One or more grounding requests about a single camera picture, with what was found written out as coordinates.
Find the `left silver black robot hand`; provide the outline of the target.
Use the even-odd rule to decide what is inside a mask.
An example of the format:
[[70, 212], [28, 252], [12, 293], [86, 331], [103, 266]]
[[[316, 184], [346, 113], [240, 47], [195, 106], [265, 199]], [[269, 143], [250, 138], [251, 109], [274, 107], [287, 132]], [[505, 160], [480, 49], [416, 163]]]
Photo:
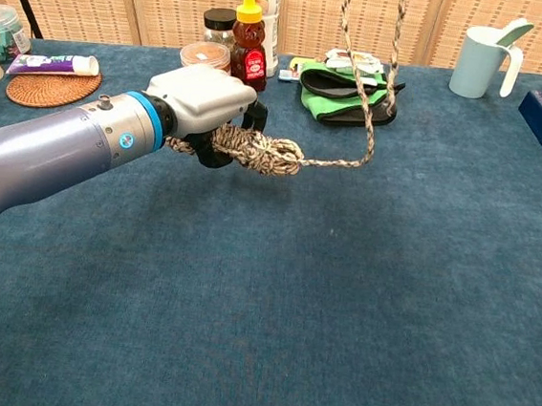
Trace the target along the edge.
[[217, 169], [232, 162], [219, 152], [213, 134], [243, 119], [245, 130], [262, 132], [268, 109], [257, 92], [242, 80], [208, 64], [194, 64], [151, 77], [143, 92], [159, 113], [165, 142], [181, 142], [205, 167]]

